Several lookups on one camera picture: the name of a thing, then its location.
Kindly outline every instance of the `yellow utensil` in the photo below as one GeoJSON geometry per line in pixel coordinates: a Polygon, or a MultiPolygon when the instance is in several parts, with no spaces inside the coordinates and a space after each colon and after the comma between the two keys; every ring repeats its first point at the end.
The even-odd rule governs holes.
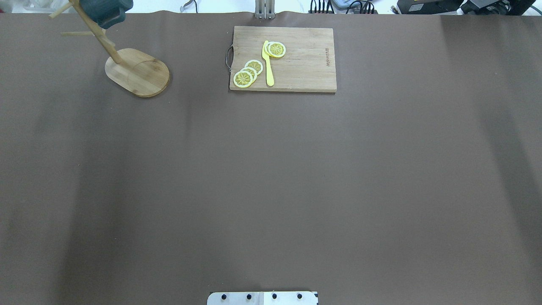
{"type": "Polygon", "coordinates": [[[262,47],[262,58],[266,61],[266,81],[269,87],[275,85],[275,79],[273,78],[273,71],[271,71],[271,62],[269,61],[269,55],[266,53],[266,45],[269,41],[265,40],[262,47]]]}

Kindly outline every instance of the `brown tablecloth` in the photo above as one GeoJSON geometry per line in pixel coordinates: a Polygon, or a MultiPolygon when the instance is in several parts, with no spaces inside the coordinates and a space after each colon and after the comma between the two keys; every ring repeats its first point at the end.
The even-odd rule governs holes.
{"type": "Polygon", "coordinates": [[[542,18],[0,15],[0,304],[542,303],[542,18]],[[235,25],[334,28],[336,94],[232,92],[235,25]]]}

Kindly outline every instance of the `wooden mug holder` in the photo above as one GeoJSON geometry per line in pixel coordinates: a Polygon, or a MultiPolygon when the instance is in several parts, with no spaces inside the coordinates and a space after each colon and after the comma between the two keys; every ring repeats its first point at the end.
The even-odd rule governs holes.
{"type": "Polygon", "coordinates": [[[49,17],[53,19],[70,7],[75,9],[90,31],[64,32],[61,35],[96,37],[110,56],[105,63],[105,73],[110,79],[124,89],[144,98],[153,97],[167,87],[170,73],[163,62],[136,49],[122,49],[117,52],[115,44],[105,35],[105,30],[88,17],[79,4],[79,0],[69,0],[66,5],[49,17]]]}

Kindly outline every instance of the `blue mug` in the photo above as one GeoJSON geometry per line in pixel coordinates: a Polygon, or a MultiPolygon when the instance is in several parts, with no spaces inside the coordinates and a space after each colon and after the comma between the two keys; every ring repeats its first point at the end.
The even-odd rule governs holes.
{"type": "Polygon", "coordinates": [[[124,21],[126,11],[134,6],[132,0],[80,0],[79,4],[88,17],[103,29],[124,21]]]}

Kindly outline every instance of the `wooden cutting board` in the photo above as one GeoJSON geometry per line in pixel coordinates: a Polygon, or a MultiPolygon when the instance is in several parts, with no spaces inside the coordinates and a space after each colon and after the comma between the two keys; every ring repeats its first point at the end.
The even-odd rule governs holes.
{"type": "Polygon", "coordinates": [[[234,29],[234,59],[231,64],[230,89],[244,91],[336,92],[335,47],[333,29],[240,27],[234,29]],[[266,83],[266,62],[262,58],[265,40],[286,46],[282,58],[271,58],[275,85],[266,83]],[[262,74],[247,88],[233,83],[233,76],[247,61],[257,59],[264,65],[262,74]]]}

